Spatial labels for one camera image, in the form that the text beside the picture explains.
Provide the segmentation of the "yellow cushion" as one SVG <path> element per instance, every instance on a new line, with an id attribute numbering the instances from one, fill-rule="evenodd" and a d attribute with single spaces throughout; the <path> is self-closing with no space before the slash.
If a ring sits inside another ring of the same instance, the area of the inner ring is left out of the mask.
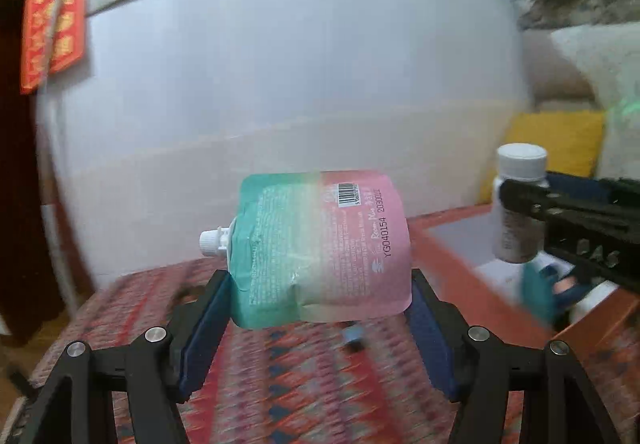
<path id="1" fill-rule="evenodd" d="M 491 201 L 497 176 L 497 149 L 505 144 L 532 144 L 547 150 L 547 170 L 579 177 L 596 173 L 605 133 L 603 111 L 545 111 L 519 113 L 489 159 L 476 204 Z"/>

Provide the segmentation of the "green pink refill pouch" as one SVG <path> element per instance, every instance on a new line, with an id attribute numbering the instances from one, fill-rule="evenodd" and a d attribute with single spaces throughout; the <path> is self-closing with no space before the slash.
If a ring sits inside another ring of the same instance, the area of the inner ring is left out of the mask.
<path id="1" fill-rule="evenodd" d="M 244 329 L 394 316 L 411 303 L 404 206 L 377 171 L 250 175 L 235 218 L 203 231 L 200 250 L 226 257 Z"/>

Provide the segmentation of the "red paper door decoration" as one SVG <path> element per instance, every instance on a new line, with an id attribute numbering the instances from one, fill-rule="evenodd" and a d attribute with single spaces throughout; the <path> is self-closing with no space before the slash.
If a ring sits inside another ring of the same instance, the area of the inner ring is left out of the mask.
<path id="1" fill-rule="evenodd" d="M 25 0 L 21 93 L 33 92 L 46 74 L 78 63 L 85 55 L 87 0 Z"/>

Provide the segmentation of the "teal pouch in box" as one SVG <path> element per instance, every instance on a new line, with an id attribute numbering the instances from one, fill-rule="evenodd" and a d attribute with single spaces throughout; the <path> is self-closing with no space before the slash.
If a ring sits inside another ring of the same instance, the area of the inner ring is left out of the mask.
<path id="1" fill-rule="evenodd" d="M 551 325 L 555 319 L 554 286 L 560 277 L 559 268 L 553 264 L 539 266 L 532 261 L 523 265 L 521 303 L 541 323 Z"/>

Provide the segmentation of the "white lace sofa cover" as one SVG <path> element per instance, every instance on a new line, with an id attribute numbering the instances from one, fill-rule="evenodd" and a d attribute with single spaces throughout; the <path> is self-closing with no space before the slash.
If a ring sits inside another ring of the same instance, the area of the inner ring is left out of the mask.
<path id="1" fill-rule="evenodd" d="M 589 83 L 606 126 L 597 175 L 639 177 L 639 25 L 572 26 L 551 34 L 555 49 Z"/>

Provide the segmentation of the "white pill bottle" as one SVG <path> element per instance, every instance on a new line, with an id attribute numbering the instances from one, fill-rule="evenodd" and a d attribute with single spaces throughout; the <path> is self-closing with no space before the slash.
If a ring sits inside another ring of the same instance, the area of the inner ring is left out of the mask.
<path id="1" fill-rule="evenodd" d="M 544 243 L 544 224 L 536 218 L 533 197 L 548 188 L 547 151 L 512 143 L 497 149 L 497 176 L 492 182 L 492 243 L 497 259 L 511 264 L 533 260 Z"/>

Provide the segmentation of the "red patterned tablecloth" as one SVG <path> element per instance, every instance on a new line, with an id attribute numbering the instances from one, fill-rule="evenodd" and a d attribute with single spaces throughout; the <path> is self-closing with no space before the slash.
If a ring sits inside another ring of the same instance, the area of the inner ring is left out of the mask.
<path id="1" fill-rule="evenodd" d="M 198 300 L 218 269 L 196 260 L 122 277 L 97 293 L 37 368 L 40 389 L 67 344 L 126 346 Z M 596 352 L 576 356 L 619 443 L 637 442 L 639 312 Z M 523 400 L 509 394 L 500 443 L 521 443 Z M 113 406 L 116 443 L 137 443 L 127 395 L 115 392 Z M 178 410 L 187 443 L 450 443 L 458 407 L 432 386 L 405 313 L 360 323 L 354 340 L 335 323 L 245 330 L 229 320 L 203 386 Z"/>

